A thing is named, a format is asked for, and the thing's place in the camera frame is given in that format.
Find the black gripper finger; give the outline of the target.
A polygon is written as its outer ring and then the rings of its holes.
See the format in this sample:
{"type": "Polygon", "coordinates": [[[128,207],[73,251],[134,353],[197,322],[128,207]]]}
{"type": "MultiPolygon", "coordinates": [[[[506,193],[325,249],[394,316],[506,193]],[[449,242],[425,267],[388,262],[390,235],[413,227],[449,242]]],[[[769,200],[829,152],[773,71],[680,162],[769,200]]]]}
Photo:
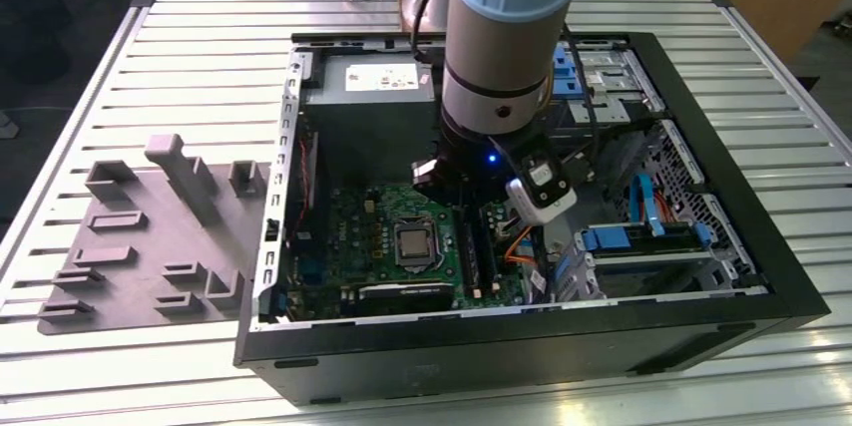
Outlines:
{"type": "Polygon", "coordinates": [[[465,178],[445,159],[430,159],[412,164],[413,188],[442,207],[464,205],[465,178]]]}

